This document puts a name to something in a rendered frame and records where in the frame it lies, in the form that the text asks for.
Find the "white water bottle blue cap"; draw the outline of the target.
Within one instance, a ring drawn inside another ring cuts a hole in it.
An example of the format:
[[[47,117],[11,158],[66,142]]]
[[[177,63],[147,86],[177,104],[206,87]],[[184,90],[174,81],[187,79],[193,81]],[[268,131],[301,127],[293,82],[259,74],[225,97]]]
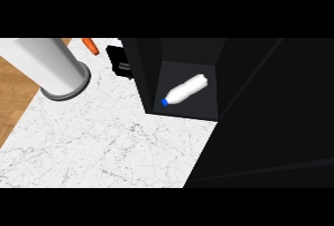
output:
[[[160,99],[160,105],[166,107],[168,105],[178,104],[190,95],[206,87],[206,84],[205,75],[196,74],[183,84],[169,90],[168,94]]]

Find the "black cabinet door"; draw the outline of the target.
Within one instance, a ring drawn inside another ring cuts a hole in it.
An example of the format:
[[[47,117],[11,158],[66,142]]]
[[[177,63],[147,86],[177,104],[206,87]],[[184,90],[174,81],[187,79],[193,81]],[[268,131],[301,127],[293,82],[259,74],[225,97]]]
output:
[[[280,40],[184,186],[334,187],[334,38]]]

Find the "small black appliance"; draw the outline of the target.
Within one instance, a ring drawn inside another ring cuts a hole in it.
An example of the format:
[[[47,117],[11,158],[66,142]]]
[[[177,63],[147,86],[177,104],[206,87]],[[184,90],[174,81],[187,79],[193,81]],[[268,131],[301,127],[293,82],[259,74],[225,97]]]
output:
[[[132,74],[128,66],[125,51],[120,47],[106,46],[106,54],[112,64],[112,71],[118,77],[132,79]]]

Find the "pale grey cylinder dark base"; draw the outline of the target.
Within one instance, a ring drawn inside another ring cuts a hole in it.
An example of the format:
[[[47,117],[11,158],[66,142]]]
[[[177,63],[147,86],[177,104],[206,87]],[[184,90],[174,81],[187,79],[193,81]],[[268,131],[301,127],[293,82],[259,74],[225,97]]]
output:
[[[91,73],[60,38],[0,38],[0,56],[55,101],[73,98],[89,83]]]

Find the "black cabinet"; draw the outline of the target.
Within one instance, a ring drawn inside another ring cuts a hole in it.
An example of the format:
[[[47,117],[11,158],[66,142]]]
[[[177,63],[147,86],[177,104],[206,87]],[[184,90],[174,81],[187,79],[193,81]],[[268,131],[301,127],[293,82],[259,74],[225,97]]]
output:
[[[279,42],[277,38],[125,38],[144,112],[217,121]],[[169,90],[197,74],[206,87],[180,103],[162,105]]]

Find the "orange carrot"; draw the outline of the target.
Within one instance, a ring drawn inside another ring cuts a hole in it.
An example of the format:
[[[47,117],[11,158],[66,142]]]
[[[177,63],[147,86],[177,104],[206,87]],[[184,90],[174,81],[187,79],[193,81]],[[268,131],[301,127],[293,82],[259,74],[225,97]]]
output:
[[[88,50],[92,53],[92,55],[95,56],[98,54],[98,49],[97,49],[97,47],[94,45],[92,40],[89,38],[82,38],[82,44],[88,48]]]

